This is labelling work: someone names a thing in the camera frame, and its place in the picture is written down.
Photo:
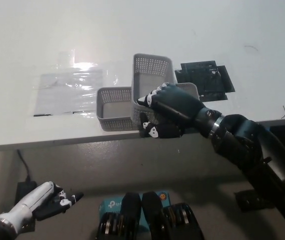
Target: robot finger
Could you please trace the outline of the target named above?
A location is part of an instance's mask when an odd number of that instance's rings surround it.
[[[170,83],[165,82],[161,86],[157,87],[155,90],[153,90],[151,93],[147,94],[146,96],[143,96],[137,100],[137,103],[139,105],[145,106],[149,108],[152,105],[153,96],[158,94],[161,90],[165,89]]]
[[[140,113],[141,132],[143,138],[152,137],[160,139],[180,138],[184,134],[184,129],[179,128],[172,122],[154,124],[148,120],[147,115]]]

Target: transparent plastic sheet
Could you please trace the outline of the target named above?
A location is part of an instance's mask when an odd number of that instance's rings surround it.
[[[91,116],[96,112],[97,90],[102,87],[129,85],[122,62],[76,62],[74,52],[59,55],[58,64],[39,76],[34,117],[66,114]]]

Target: gray floor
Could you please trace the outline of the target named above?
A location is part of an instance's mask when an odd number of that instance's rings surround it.
[[[239,211],[234,192],[250,185],[199,134],[26,149],[23,156],[38,183],[54,181],[85,197],[20,240],[93,240],[104,198],[161,189],[169,190],[172,203],[192,206],[207,240],[285,240],[285,221],[276,210]],[[0,152],[0,213],[10,209],[16,184],[25,177],[16,152]]]

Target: cable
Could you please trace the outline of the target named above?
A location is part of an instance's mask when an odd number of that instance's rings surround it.
[[[24,160],[23,155],[19,149],[17,149],[17,154],[18,154],[20,160],[22,161],[22,163],[23,163],[23,165],[27,171],[27,177],[26,177],[25,182],[30,182],[32,180],[32,178],[31,178],[31,171],[29,169],[29,166],[27,165],[26,161]]]

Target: black wire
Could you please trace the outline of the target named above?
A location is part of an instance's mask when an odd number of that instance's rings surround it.
[[[29,169],[29,166],[27,165],[26,161],[24,160],[23,155],[22,155],[22,153],[21,153],[21,151],[19,149],[17,149],[17,154],[18,154],[20,160],[22,161],[22,163],[23,163],[23,165],[24,165],[24,167],[26,168],[26,171],[27,171],[27,177],[26,177],[25,181],[26,182],[30,182],[32,178],[31,178],[31,171]]]
[[[285,106],[282,105],[282,107],[283,107],[283,110],[284,110],[284,116],[282,116],[281,119],[283,119],[285,117]]]

